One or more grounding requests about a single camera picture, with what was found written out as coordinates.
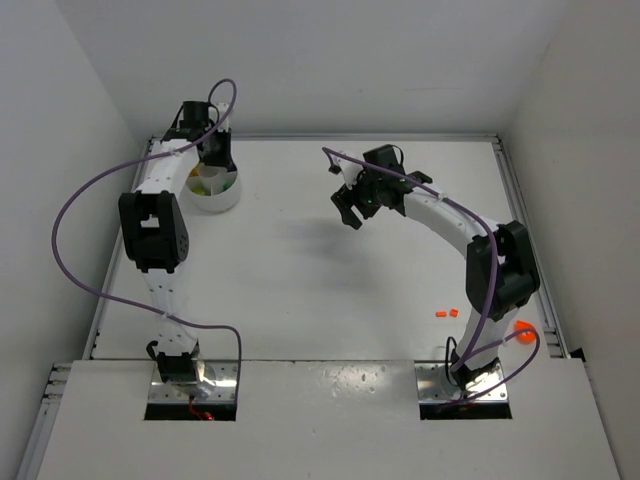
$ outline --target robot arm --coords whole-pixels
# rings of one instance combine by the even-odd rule
[[[189,253],[189,235],[177,197],[191,171],[200,163],[235,171],[231,158],[231,129],[225,121],[206,142],[184,150],[204,135],[229,108],[227,104],[184,102],[182,121],[174,121],[161,142],[161,158],[132,193],[120,196],[118,207],[127,256],[147,283],[153,305],[167,315],[180,315],[187,303],[182,281]],[[198,338],[189,327],[161,317],[158,335],[147,351],[156,360],[164,382],[188,385],[199,382],[193,360],[199,354]]]
[[[392,145],[366,152],[363,157],[365,163],[405,175],[404,167],[398,162]],[[331,197],[342,215],[343,223],[355,229],[362,226],[352,207],[356,207],[362,217],[367,219],[384,206],[427,226],[466,259],[466,292],[472,310],[465,333],[452,355],[452,361],[456,363],[461,352],[471,343],[480,322],[479,312],[482,311],[487,295],[491,249],[485,229],[474,219],[442,201],[444,192],[433,185],[432,179],[422,172],[413,172],[409,176],[420,183],[431,184],[430,189],[440,194],[438,197],[419,189],[414,190],[404,179],[345,162],[336,156],[330,156],[330,160],[329,171],[336,175],[342,173],[345,180],[342,188]],[[482,220],[493,231],[498,243],[498,253],[504,260],[499,265],[496,291],[489,318],[477,341],[478,347],[502,339],[518,308],[528,302],[540,285],[526,228],[516,221],[499,225],[490,219]],[[478,375],[492,369],[497,361],[496,346],[468,358],[463,365],[454,369],[453,378],[458,386],[464,388]]]

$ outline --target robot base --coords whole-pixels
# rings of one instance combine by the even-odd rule
[[[238,364],[212,360],[195,362],[197,369],[204,369],[203,380],[188,388],[163,383],[157,366],[154,367],[145,420],[202,420],[203,415],[209,414],[216,421],[235,421]]]
[[[504,378],[502,366],[497,363],[491,372],[484,373],[464,390],[452,385],[446,377],[442,362],[416,362],[418,403],[421,420],[485,420],[510,419],[507,387],[500,385],[491,392],[468,403],[447,406],[467,396],[482,392]]]

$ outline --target white platform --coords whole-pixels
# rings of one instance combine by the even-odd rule
[[[513,419],[480,421],[420,421],[410,362],[247,362],[236,422],[146,422],[151,372],[76,362],[39,480],[618,478],[578,360],[537,362]]]
[[[243,337],[245,359],[442,359],[469,313],[462,257],[422,225],[381,210],[359,231],[342,225],[330,196],[342,180],[328,173],[323,145],[362,153],[388,143],[335,140],[235,140],[243,197],[209,216],[180,204],[191,238],[186,275],[189,319],[228,323]],[[476,212],[512,219],[496,157],[485,142],[390,142],[407,171],[422,170]],[[150,302],[141,274],[119,256],[111,292]],[[435,318],[460,310],[458,319]],[[541,324],[531,301],[519,318]],[[154,315],[108,303],[94,358],[142,359]],[[200,333],[203,355],[233,359],[233,337]],[[507,363],[518,345],[505,349]],[[547,356],[546,345],[541,357]]]

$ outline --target purple cable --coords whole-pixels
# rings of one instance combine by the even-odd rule
[[[386,173],[393,177],[403,179],[406,182],[413,185],[414,187],[421,188],[428,194],[433,195],[434,197],[439,196],[438,192],[436,192],[434,189],[429,188],[426,185],[423,185],[422,183],[415,180],[414,178],[411,178],[408,175],[403,175],[401,173],[394,172],[393,170],[390,170],[388,168],[379,167],[377,165],[372,165],[370,163],[363,162],[362,160],[349,157],[344,153],[336,152],[335,150],[331,150],[330,148],[327,148],[327,147],[322,147],[322,151],[327,157],[329,157],[329,161],[331,161],[331,156],[333,155],[335,157],[342,158],[343,160],[346,160],[348,162],[357,163],[358,165],[361,165],[365,168],[369,168],[371,170],[377,170],[378,172]],[[493,302],[493,295],[496,290],[496,279],[498,277],[498,244],[496,243],[496,239],[493,235],[493,231],[491,230],[491,227],[489,227],[489,225],[487,225],[487,223],[484,220],[482,220],[482,218],[480,218],[479,215],[476,215],[467,207],[459,204],[454,200],[451,200],[450,198],[444,198],[442,201],[452,206],[459,212],[462,212],[463,214],[467,215],[468,217],[475,220],[476,222],[478,222],[478,224],[485,230],[485,232],[487,232],[487,236],[489,237],[489,242],[491,244],[491,273],[489,276],[489,288],[487,289],[487,297],[484,300],[484,305],[482,306],[482,312],[480,312],[480,320],[478,321],[478,325],[476,326],[476,329],[473,332],[473,335],[471,336],[471,341],[469,342],[469,345],[467,345],[467,348],[465,349],[465,351],[462,353],[462,355],[460,355],[460,358],[458,359],[458,361],[451,367],[451,371],[455,372],[460,367],[462,367],[462,365],[464,365],[464,363],[467,360],[471,358],[473,349],[476,346],[476,343],[478,343],[478,339],[482,334],[482,329],[484,328],[484,325],[487,322],[487,318],[489,317],[489,311],[491,310],[491,303]]]
[[[489,350],[490,348],[493,348],[493,347],[496,347],[498,345],[501,345],[503,342],[508,342],[509,340],[517,337],[518,335],[520,335],[522,333],[528,333],[528,332],[531,332],[536,336],[536,346],[533,349],[533,352],[531,352],[531,355],[529,355],[529,358],[527,358],[527,360],[522,365],[520,365],[513,372],[511,372],[509,375],[504,377],[501,381],[499,381],[498,383],[496,383],[492,387],[487,388],[486,390],[483,390],[482,392],[475,393],[475,394],[471,395],[470,397],[459,398],[458,400],[453,400],[451,402],[444,403],[442,405],[442,407],[445,408],[445,407],[453,407],[453,406],[456,406],[456,405],[464,405],[465,403],[468,403],[471,400],[475,400],[476,398],[480,398],[480,397],[485,396],[487,393],[492,392],[493,390],[498,388],[500,385],[504,385],[505,383],[511,381],[517,375],[519,375],[520,372],[522,372],[525,368],[527,368],[529,366],[529,364],[531,362],[533,362],[533,359],[538,354],[538,350],[540,350],[540,335],[538,335],[538,332],[536,332],[536,330],[534,328],[523,328],[523,329],[517,330],[517,331],[513,332],[512,334],[507,335],[504,338],[504,340],[496,340],[494,342],[491,342],[491,343],[485,345],[484,347],[480,347],[477,350],[474,350],[471,353],[471,355],[469,355],[469,358],[472,358],[472,357],[484,352],[485,350]]]
[[[220,125],[223,124],[223,122],[229,117],[229,115],[231,115],[231,112],[233,111],[233,108],[234,108],[234,106],[236,104],[236,98],[237,98],[237,95],[238,95],[238,87],[237,87],[236,83],[233,80],[231,80],[230,78],[224,78],[224,79],[220,80],[219,82],[217,82],[211,88],[211,91],[209,92],[208,99],[210,100],[211,97],[213,96],[214,92],[221,85],[223,85],[225,83],[228,83],[233,88],[233,94],[231,96],[231,101],[229,102],[229,108],[227,109],[227,111],[220,116],[220,118],[218,119],[216,124],[211,129],[209,129],[209,131],[207,131],[202,137],[198,138],[196,141],[194,141],[194,142],[192,142],[192,143],[190,143],[188,145],[185,145],[184,147],[177,148],[175,150],[176,153],[182,153],[182,152],[184,152],[186,150],[189,150],[190,148],[197,147],[198,145],[200,145],[207,138],[209,138],[213,134],[213,132],[215,132],[220,127]],[[158,315],[164,315],[166,313],[166,312],[163,312],[162,310],[160,310],[159,308],[152,307],[151,305],[146,305],[144,303],[136,302],[134,300],[129,300],[127,298],[117,297],[115,295],[111,295],[109,293],[102,292],[102,291],[100,291],[100,290],[98,290],[96,288],[91,287],[90,285],[87,285],[86,283],[83,283],[81,280],[79,280],[77,277],[75,277],[69,271],[67,266],[62,261],[62,258],[60,257],[60,251],[58,249],[58,230],[60,229],[60,223],[62,222],[62,218],[64,217],[65,213],[67,213],[67,210],[69,210],[69,207],[71,207],[73,202],[75,202],[76,199],[80,195],[82,195],[82,193],[84,193],[84,191],[87,190],[89,187],[91,187],[94,183],[96,183],[99,180],[103,179],[107,175],[111,175],[112,173],[115,173],[117,171],[123,170],[123,169],[128,168],[128,167],[132,167],[134,165],[139,165],[141,163],[145,163],[145,162],[148,162],[150,160],[156,160],[156,159],[159,159],[159,158],[169,157],[169,156],[173,155],[173,153],[174,152],[163,152],[163,153],[158,153],[158,154],[155,154],[155,155],[147,155],[146,157],[142,157],[142,158],[139,158],[137,160],[131,160],[131,161],[128,161],[128,162],[121,163],[120,165],[116,165],[115,167],[111,167],[108,170],[105,170],[104,172],[100,173],[99,175],[96,175],[95,177],[90,179],[87,183],[82,185],[73,195],[71,195],[71,197],[69,197],[69,200],[67,200],[66,203],[62,206],[62,208],[60,209],[60,212],[58,213],[58,215],[57,215],[57,217],[55,219],[55,221],[53,222],[53,229],[51,230],[51,249],[53,250],[53,257],[55,258],[56,263],[58,264],[58,267],[60,267],[60,270],[62,270],[62,273],[64,273],[64,275],[69,280],[71,280],[71,282],[73,284],[75,284],[77,287],[81,288],[85,292],[88,292],[88,293],[90,293],[92,295],[104,298],[105,300],[111,300],[113,302],[119,302],[119,303],[123,303],[125,305],[131,305],[132,307],[138,307],[138,308],[141,308],[143,310],[147,310],[147,311],[152,312],[152,313],[157,313]],[[238,332],[238,330],[235,327],[232,327],[230,325],[202,325],[202,324],[198,324],[198,323],[188,322],[186,320],[183,320],[181,318],[176,317],[175,315],[167,315],[167,318],[169,320],[173,320],[174,322],[179,323],[181,325],[185,325],[187,327],[201,329],[201,330],[229,330],[236,336],[236,340],[238,342],[238,378],[237,378],[237,382],[236,382],[235,401],[236,401],[236,405],[237,405],[237,403],[238,403],[238,389],[240,387],[240,369],[241,369],[241,366],[242,366],[242,340],[240,339],[240,332]]]

